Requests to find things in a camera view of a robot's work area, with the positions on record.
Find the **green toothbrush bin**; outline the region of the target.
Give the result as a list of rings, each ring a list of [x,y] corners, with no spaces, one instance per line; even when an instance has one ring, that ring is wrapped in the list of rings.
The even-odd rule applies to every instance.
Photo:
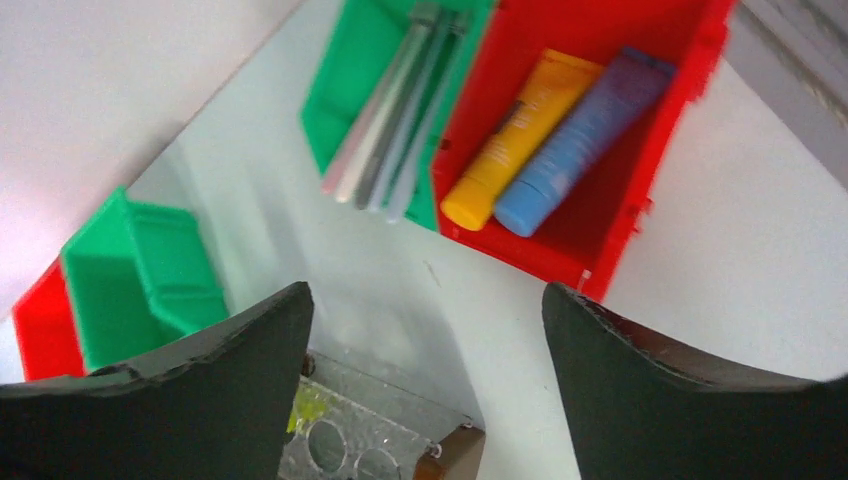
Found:
[[[431,167],[461,98],[495,1],[442,1],[442,7],[469,16],[468,30],[458,44],[458,65],[438,107],[427,146],[423,149],[416,191],[406,218],[438,230]],[[412,1],[344,1],[324,57],[319,63],[301,110],[301,124],[314,162],[325,173],[359,111],[389,66],[410,24]]]

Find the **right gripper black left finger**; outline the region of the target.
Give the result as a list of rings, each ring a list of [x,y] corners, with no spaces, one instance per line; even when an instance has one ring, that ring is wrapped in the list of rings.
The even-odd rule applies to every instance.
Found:
[[[306,356],[310,287],[84,377],[1,389],[5,479],[274,479]]]

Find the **brown ended acrylic rack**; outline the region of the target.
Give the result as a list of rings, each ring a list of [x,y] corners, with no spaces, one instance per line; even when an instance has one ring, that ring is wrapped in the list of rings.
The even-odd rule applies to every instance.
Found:
[[[408,381],[396,369],[363,371],[308,352],[299,386],[319,388],[327,411],[305,433],[287,433],[279,478],[477,478],[485,431]]]

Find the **red plastic bin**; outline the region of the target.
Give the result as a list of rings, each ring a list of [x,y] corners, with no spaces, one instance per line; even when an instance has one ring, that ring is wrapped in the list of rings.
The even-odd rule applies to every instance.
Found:
[[[12,319],[27,381],[86,374],[58,259],[14,304]]]

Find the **red toothpaste bin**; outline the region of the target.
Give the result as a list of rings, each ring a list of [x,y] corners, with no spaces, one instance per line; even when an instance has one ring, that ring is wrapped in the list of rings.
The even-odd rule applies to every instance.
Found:
[[[477,232],[440,217],[440,233],[546,282],[602,300],[649,212],[666,147],[686,107],[705,92],[724,51],[730,1],[501,1],[431,165],[441,201],[511,108],[545,49],[607,63],[632,47],[675,65],[666,95],[589,170],[529,238],[495,221]]]

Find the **yellow toothpaste tube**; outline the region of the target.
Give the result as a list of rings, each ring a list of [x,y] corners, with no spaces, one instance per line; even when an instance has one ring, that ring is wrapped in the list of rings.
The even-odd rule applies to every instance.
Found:
[[[499,196],[602,70],[601,64],[546,49],[510,112],[441,201],[441,213],[465,230],[481,230]]]

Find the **green plastic bin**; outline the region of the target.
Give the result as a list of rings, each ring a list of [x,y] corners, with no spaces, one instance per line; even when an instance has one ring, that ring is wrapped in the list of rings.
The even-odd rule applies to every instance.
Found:
[[[152,351],[230,315],[194,215],[116,188],[60,253],[84,368]]]

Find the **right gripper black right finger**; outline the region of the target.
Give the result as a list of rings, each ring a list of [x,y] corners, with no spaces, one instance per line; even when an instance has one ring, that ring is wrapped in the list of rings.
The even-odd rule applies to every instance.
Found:
[[[542,319],[585,479],[843,479],[847,380],[734,362],[551,283]]]

